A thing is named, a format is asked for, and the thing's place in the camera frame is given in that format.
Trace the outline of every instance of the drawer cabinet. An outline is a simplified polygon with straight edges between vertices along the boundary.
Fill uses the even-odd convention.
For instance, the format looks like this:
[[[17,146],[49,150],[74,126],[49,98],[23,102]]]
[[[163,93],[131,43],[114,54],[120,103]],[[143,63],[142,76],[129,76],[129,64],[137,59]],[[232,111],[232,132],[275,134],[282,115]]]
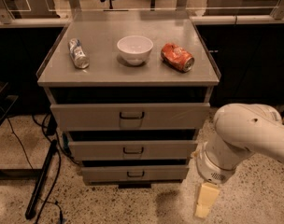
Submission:
[[[152,40],[145,63],[131,66],[119,56],[116,44],[127,35]],[[73,37],[89,54],[86,69],[76,69],[70,59],[67,43]],[[192,53],[191,71],[181,73],[163,62],[167,42]],[[51,52],[38,84],[85,182],[186,178],[219,78],[184,10],[79,12]]]
[[[86,183],[182,180],[188,171],[187,165],[82,168]]]
[[[52,105],[62,131],[198,129],[209,104]]]
[[[187,159],[195,141],[102,141],[70,142],[77,161]]]

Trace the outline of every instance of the wire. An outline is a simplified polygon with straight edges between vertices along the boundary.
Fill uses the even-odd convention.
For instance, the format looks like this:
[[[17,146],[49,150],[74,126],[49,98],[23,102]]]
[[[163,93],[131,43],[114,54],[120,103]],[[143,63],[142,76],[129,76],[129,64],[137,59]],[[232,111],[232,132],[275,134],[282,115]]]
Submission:
[[[48,201],[48,198],[49,198],[52,190],[54,189],[54,187],[55,187],[55,185],[57,183],[57,180],[58,180],[58,177],[59,177],[59,174],[60,174],[60,170],[61,170],[61,155],[60,155],[60,152],[59,152],[58,149],[56,149],[56,153],[58,154],[58,157],[59,157],[57,174],[56,174],[55,179],[54,179],[54,181],[53,181],[53,183],[52,183],[52,185],[50,187],[50,190],[49,190],[49,192],[47,194],[47,197],[46,197],[45,201],[42,203],[42,205],[40,207],[40,210],[39,210],[39,212],[37,214],[37,217],[36,217],[36,220],[35,220],[35,224],[38,224],[38,220],[40,219],[41,213],[42,213],[42,211],[43,211],[43,209],[44,209],[44,207],[45,207],[45,205],[46,205],[46,203]]]
[[[24,148],[24,146],[23,146],[23,144],[22,144],[22,142],[21,142],[21,139],[19,138],[19,136],[18,136],[18,135],[14,132],[14,130],[13,130],[13,126],[12,126],[12,123],[11,123],[10,119],[7,118],[7,120],[8,120],[8,122],[9,122],[9,125],[10,125],[10,128],[11,128],[12,133],[15,135],[15,137],[17,138],[17,140],[19,141],[19,143],[20,143],[20,145],[21,145],[21,148],[22,148],[22,151],[23,151],[23,153],[24,153],[24,156],[26,157],[26,160],[28,161],[30,167],[31,167],[32,169],[34,169],[33,166],[31,165],[30,161],[29,161],[28,155],[27,155],[26,150],[25,150],[25,148]]]
[[[47,114],[47,115],[45,116],[45,118],[43,118],[41,124],[35,119],[35,115],[32,115],[32,119],[33,119],[33,121],[34,121],[35,124],[37,124],[38,126],[41,127],[42,133],[43,133],[44,136],[51,142],[50,138],[47,136],[47,134],[46,134],[46,132],[45,132],[45,129],[48,128],[48,126],[45,125],[45,122],[46,122],[46,120],[47,120],[47,118],[48,118],[49,115],[50,115],[50,114]],[[79,165],[79,163],[76,162],[76,161],[73,159],[73,157],[72,157],[70,154],[68,154],[68,153],[62,148],[62,145],[61,145],[61,142],[60,142],[60,137],[59,137],[59,134],[58,134],[57,131],[56,131],[55,134],[56,134],[56,139],[57,139],[58,146],[59,146],[59,149],[61,150],[61,152],[62,152],[71,162],[73,162],[73,163],[76,164],[76,165]]]
[[[4,108],[3,108],[2,106],[0,106],[0,109],[1,109],[2,112],[3,112],[3,115],[5,115],[5,114],[6,114],[6,111],[4,110]],[[34,169],[33,166],[31,165],[30,161],[29,161],[29,157],[28,157],[27,152],[26,152],[26,150],[25,150],[25,148],[24,148],[24,145],[23,145],[22,142],[21,142],[21,139],[20,139],[19,136],[14,132],[14,129],[13,129],[13,126],[12,126],[12,123],[11,123],[9,117],[7,116],[6,119],[8,120],[8,123],[9,123],[9,125],[10,125],[10,128],[11,128],[12,133],[14,134],[14,136],[17,138],[17,140],[19,141],[19,143],[20,143],[20,145],[21,145],[22,151],[23,151],[23,153],[24,153],[24,156],[26,157],[26,160],[27,160],[28,164],[30,165],[31,169]]]

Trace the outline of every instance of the cabinet top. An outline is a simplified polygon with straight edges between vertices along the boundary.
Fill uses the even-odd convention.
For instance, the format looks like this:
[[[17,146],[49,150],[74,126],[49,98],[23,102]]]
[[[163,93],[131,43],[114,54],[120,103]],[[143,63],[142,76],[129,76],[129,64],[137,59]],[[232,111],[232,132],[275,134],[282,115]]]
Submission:
[[[127,35],[143,35],[153,42],[149,60],[130,66],[120,57],[117,42]],[[67,47],[78,38],[90,66],[77,69]],[[191,71],[181,73],[163,63],[161,49],[173,42],[194,59]],[[69,24],[42,72],[43,87],[85,86],[214,86],[219,79],[185,11],[87,11]]]

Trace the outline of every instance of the crushed can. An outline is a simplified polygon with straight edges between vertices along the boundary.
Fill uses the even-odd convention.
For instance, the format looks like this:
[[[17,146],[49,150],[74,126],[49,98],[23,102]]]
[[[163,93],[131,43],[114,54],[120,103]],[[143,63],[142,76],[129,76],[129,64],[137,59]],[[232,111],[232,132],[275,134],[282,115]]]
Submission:
[[[195,61],[187,50],[174,43],[166,43],[163,46],[161,57],[181,72],[190,71]]]
[[[81,43],[77,38],[69,40],[68,49],[70,57],[76,68],[85,69],[89,66],[89,57],[83,51]]]

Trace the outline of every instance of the black cabinet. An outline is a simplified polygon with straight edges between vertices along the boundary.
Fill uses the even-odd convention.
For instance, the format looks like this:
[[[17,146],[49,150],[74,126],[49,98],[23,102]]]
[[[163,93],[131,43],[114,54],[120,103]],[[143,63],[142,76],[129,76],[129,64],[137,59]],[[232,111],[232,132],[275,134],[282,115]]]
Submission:
[[[9,82],[10,94],[19,95],[12,112],[45,113],[49,100],[37,85],[36,71],[62,27],[0,28],[0,81]]]
[[[221,73],[212,105],[284,104],[284,24],[196,27]]]

